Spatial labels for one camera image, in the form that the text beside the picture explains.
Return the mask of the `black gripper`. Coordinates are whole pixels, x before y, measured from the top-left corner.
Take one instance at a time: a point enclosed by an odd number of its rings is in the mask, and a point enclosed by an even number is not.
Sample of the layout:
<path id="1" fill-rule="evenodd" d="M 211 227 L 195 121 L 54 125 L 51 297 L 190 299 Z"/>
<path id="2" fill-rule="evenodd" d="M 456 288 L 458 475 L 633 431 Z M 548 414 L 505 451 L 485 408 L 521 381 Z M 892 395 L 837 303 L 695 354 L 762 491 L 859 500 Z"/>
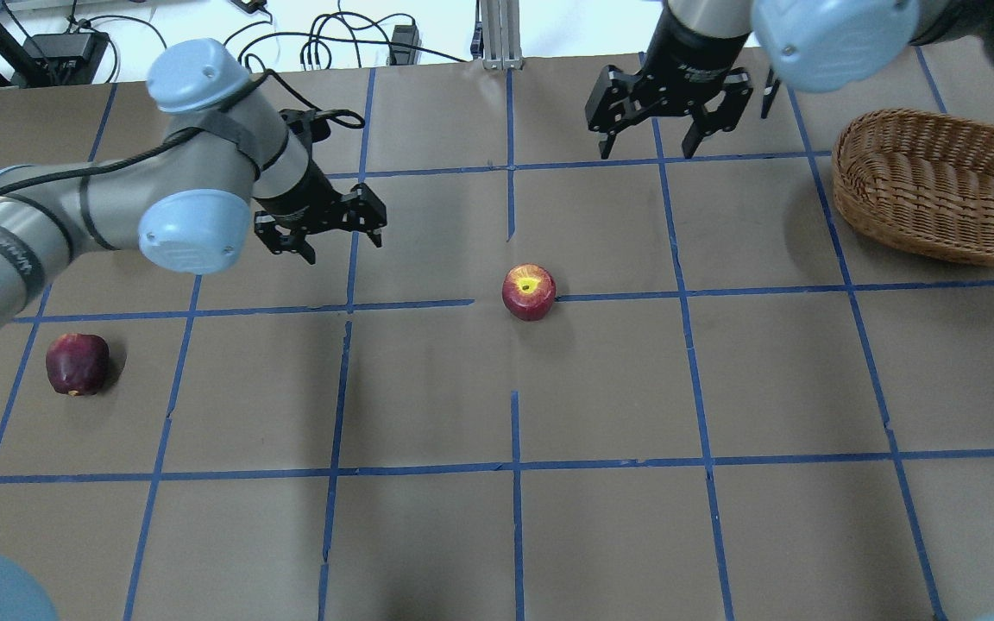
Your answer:
<path id="1" fill-rule="evenodd" d="M 382 248 L 386 226 L 387 207 L 364 182 L 354 185 L 346 194 L 329 189 L 286 215 L 268 210 L 254 215 L 254 235 L 268 251 L 295 253 L 309 265 L 317 262 L 315 248 L 307 242 L 309 235 L 333 229 L 360 232 L 376 248 Z"/>
<path id="2" fill-rule="evenodd" d="M 751 76 L 744 67 L 714 70 L 709 76 L 710 81 L 701 82 L 682 68 L 665 74 L 602 68 L 584 107 L 585 125 L 599 133 L 600 158 L 611 157 L 619 133 L 650 117 L 691 117 L 683 137 L 686 159 L 709 136 L 733 131 L 754 92 Z"/>

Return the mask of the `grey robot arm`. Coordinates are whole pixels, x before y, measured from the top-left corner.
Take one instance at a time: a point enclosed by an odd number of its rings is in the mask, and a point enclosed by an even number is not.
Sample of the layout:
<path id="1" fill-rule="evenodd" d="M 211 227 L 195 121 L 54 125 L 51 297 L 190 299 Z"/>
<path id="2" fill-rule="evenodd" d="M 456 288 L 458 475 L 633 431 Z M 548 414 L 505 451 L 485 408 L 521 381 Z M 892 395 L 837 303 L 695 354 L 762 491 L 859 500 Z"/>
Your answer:
<path id="1" fill-rule="evenodd" d="M 690 117 L 686 158 L 733 131 L 754 91 L 737 59 L 754 38 L 768 55 L 762 109 L 784 85 L 832 93 L 864 81 L 904 48 L 974 36 L 994 65 L 994 1 L 666 1 L 636 73 L 605 66 L 585 104 L 607 159 L 620 131 Z"/>
<path id="2" fill-rule="evenodd" d="M 0 169 L 0 329 L 80 255 L 141 251 L 175 273 L 229 270 L 254 232 L 315 263 L 309 235 L 362 232 L 381 247 L 386 205 L 340 192 L 312 158 L 335 111 L 274 110 L 217 40 L 167 48 L 146 86 L 170 116 L 162 143 L 121 160 Z"/>

